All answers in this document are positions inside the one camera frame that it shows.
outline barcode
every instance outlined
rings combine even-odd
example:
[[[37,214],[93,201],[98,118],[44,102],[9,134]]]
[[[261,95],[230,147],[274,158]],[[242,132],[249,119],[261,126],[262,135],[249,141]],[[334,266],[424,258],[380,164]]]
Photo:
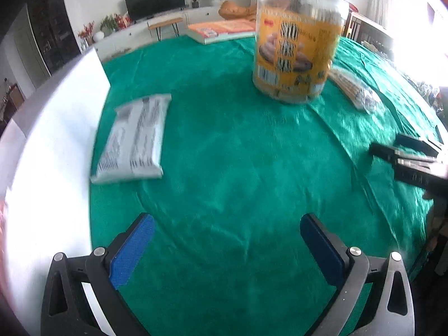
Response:
[[[276,86],[279,82],[279,76],[273,71],[265,67],[258,66],[258,77],[272,86]]]

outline metal screw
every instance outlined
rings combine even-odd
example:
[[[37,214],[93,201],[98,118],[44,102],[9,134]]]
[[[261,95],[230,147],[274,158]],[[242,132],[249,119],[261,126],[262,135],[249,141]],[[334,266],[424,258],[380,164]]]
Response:
[[[396,251],[393,251],[391,253],[392,259],[394,259],[396,262],[399,262],[402,259],[402,256],[400,253],[397,253]]]
[[[360,248],[357,248],[356,246],[352,246],[350,248],[350,253],[351,253],[351,255],[354,255],[354,256],[360,256],[362,251]]]
[[[60,261],[60,260],[62,260],[62,258],[64,257],[64,254],[62,254],[62,253],[57,253],[55,256],[54,256],[54,258],[53,259],[55,259],[55,261]]]
[[[99,248],[96,248],[95,250],[93,250],[93,255],[103,256],[105,252],[106,252],[105,248],[99,247]]]

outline wooden bench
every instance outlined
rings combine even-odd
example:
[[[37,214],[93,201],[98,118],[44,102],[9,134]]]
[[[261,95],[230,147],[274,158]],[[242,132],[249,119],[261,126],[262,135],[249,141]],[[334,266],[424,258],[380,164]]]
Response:
[[[170,19],[170,20],[166,20],[166,21],[161,21],[152,25],[148,25],[148,29],[151,31],[151,29],[155,29],[156,33],[157,33],[157,39],[158,41],[162,40],[162,27],[163,26],[167,26],[170,25],[172,26],[175,35],[178,37],[179,36],[179,28],[178,28],[178,23],[184,21],[184,19],[182,18],[175,18],[175,19]]]

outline television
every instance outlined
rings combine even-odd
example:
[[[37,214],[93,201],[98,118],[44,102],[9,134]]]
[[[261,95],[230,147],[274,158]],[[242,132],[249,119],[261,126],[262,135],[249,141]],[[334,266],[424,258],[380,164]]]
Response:
[[[125,2],[129,17],[133,21],[185,7],[185,0],[125,0]]]

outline plastic container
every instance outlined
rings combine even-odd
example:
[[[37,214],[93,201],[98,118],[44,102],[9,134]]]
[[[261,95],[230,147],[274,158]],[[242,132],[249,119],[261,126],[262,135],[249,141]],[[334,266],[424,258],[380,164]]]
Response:
[[[255,86],[289,103],[319,96],[348,13],[342,0],[258,0]]]

